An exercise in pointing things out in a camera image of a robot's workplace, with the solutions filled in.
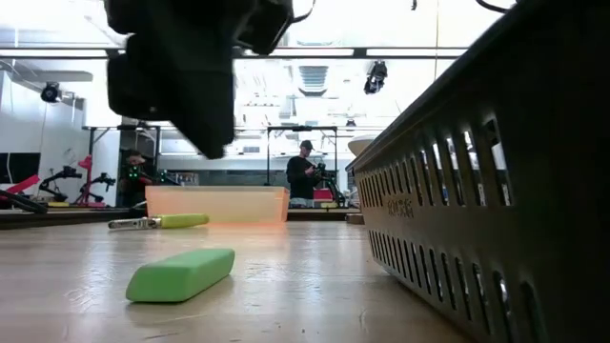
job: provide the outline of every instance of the black shirt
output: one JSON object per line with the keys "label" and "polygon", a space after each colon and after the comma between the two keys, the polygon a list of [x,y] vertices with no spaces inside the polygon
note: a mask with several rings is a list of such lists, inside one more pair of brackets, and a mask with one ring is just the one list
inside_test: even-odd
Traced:
{"label": "black shirt", "polygon": [[295,156],[288,161],[286,173],[290,183],[290,197],[314,199],[314,186],[319,180],[308,176],[305,171],[314,165],[306,158]]}

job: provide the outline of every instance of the wooden table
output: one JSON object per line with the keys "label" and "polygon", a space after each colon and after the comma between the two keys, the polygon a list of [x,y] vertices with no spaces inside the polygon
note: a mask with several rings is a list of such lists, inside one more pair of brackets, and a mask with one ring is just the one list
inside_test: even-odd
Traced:
{"label": "wooden table", "polygon": [[[468,342],[371,258],[362,226],[0,232],[2,342]],[[135,269],[236,250],[232,275],[181,305],[130,304]]]}

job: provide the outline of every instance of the orange translucent container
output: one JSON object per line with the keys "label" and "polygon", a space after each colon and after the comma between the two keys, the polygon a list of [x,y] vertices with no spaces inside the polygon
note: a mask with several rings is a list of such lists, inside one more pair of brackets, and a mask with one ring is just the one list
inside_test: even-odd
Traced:
{"label": "orange translucent container", "polygon": [[283,187],[149,186],[149,216],[205,213],[211,224],[279,224],[288,215],[289,193]]}

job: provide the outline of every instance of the security camera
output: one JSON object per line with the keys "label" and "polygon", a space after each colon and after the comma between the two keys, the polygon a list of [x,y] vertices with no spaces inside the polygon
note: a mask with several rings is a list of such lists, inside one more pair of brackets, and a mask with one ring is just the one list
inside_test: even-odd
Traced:
{"label": "security camera", "polygon": [[60,97],[58,82],[47,82],[47,86],[40,92],[40,98],[46,103],[56,104],[60,101]]}
{"label": "security camera", "polygon": [[384,61],[375,61],[364,83],[365,94],[375,94],[381,91],[388,77],[388,68]]}

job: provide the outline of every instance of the man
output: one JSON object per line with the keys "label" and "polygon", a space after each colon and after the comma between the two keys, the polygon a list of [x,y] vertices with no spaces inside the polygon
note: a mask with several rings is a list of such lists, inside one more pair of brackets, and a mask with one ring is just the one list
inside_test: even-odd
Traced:
{"label": "man", "polygon": [[121,201],[118,203],[122,207],[129,208],[145,200],[144,188],[152,181],[141,177],[129,177],[132,167],[142,168],[146,164],[146,159],[142,153],[136,150],[127,151],[127,158],[122,167],[121,181],[119,183],[119,192]]}
{"label": "man", "polygon": [[314,206],[314,186],[320,181],[315,177],[315,167],[307,160],[314,146],[309,140],[300,145],[298,156],[288,161],[286,174],[290,183],[291,207],[312,208]]}

